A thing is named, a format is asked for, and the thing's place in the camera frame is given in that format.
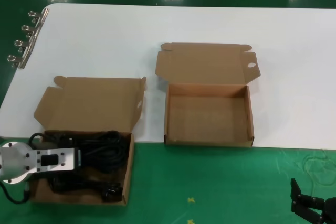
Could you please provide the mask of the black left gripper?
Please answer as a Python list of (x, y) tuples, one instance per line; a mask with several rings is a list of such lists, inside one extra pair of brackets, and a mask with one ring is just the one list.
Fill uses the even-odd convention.
[(72, 141), (67, 139), (55, 139), (42, 137), (35, 143), (35, 149), (59, 149), (59, 148), (74, 148)]

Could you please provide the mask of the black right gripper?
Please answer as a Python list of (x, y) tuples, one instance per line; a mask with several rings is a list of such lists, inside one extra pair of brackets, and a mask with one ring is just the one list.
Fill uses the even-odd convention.
[(294, 178), (290, 181), (291, 185), (291, 211), (306, 221), (323, 221), (323, 223), (335, 224), (336, 219), (336, 198), (325, 200), (318, 197), (304, 195), (301, 193)]

